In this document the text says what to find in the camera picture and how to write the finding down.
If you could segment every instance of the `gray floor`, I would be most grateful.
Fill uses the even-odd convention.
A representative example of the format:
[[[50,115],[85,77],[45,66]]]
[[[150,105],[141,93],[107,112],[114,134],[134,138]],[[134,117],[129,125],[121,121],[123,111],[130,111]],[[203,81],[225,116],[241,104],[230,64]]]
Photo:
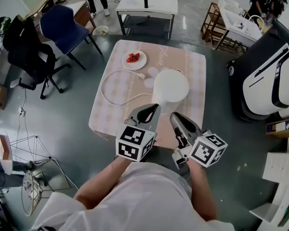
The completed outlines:
[[[79,66],[62,56],[57,65],[71,63],[72,68],[64,69],[54,76],[59,87],[65,92],[59,94],[50,84],[46,89],[46,100],[40,100],[42,86],[26,92],[26,127],[24,118],[20,118],[18,108],[24,104],[25,91],[21,88],[10,90],[8,103],[0,111],[0,134],[7,133],[11,140],[39,135],[47,151],[56,158],[65,173],[80,186],[91,176],[100,172],[115,156],[114,139],[105,141],[94,134],[89,126],[89,117],[98,90],[100,78],[108,58],[119,36],[96,39],[103,52],[101,57],[92,44],[82,42],[73,50],[73,54],[87,68],[84,72]],[[232,57],[221,51],[212,51],[203,47],[183,44],[175,41],[162,41],[154,38],[139,38],[158,44],[183,48],[199,52],[206,56],[207,83],[206,104],[203,128],[210,128],[229,146],[221,161],[207,169],[209,184],[218,208],[218,218],[231,222],[236,230],[253,227],[258,219],[249,213],[250,209],[267,202],[275,184],[261,179],[266,153],[280,150],[282,140],[265,136],[265,122],[246,123],[236,118],[231,110],[227,70],[224,67]],[[17,77],[18,69],[13,67],[6,85]],[[21,145],[28,149],[26,143]],[[43,150],[38,147],[38,154]],[[17,150],[17,156],[30,160],[28,153]],[[173,169],[174,164],[169,150],[156,149],[151,161]],[[75,189],[65,191],[73,196]],[[19,230],[28,230],[45,204],[42,200],[31,217],[26,217],[21,207],[21,188],[10,189],[5,195],[8,209]]]
[[[77,1],[81,0],[68,0],[62,4],[71,4]],[[109,34],[122,34],[116,13],[118,3],[113,1],[115,0],[108,0],[111,14],[109,17],[105,17],[100,0],[94,0],[97,9],[94,22],[97,26],[108,26]],[[212,1],[218,0],[178,0],[178,15],[174,18],[171,39],[199,46],[207,45],[211,48],[210,42],[206,43],[201,39],[200,28]]]

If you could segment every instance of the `blue chair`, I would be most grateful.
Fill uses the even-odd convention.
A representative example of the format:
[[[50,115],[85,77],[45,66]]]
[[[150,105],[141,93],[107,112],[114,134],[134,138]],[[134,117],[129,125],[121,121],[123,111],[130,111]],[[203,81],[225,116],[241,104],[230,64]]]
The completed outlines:
[[[87,36],[98,52],[102,54],[89,30],[74,21],[74,13],[71,8],[54,5],[41,17],[39,24],[42,34],[52,40],[63,54],[78,63],[83,70],[86,68],[72,55],[71,51]]]

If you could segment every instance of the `red strawberry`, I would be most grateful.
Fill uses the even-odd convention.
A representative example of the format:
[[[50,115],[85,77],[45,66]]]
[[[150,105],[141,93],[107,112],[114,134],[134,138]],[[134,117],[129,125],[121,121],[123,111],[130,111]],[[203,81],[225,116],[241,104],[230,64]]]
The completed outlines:
[[[134,63],[134,62],[137,62],[137,61],[138,61],[138,59],[137,59],[137,57],[135,57],[135,56],[132,56],[132,57],[131,57],[131,61]]]

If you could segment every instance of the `white shoe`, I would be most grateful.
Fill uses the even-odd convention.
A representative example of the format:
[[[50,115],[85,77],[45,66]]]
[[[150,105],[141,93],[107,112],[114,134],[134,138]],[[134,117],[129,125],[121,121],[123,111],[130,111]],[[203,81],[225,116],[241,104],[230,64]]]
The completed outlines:
[[[104,14],[105,14],[105,16],[109,16],[110,15],[109,9],[104,9]]]

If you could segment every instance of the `white paper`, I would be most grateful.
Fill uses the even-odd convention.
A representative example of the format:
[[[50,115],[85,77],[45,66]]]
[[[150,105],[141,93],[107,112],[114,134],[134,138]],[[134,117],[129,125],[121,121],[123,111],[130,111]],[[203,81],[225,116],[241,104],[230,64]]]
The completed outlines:
[[[286,130],[286,123],[285,122],[277,123],[275,125],[275,128],[276,128],[276,132]]]
[[[47,58],[48,58],[47,54],[39,51],[38,55],[44,62],[47,62]]]

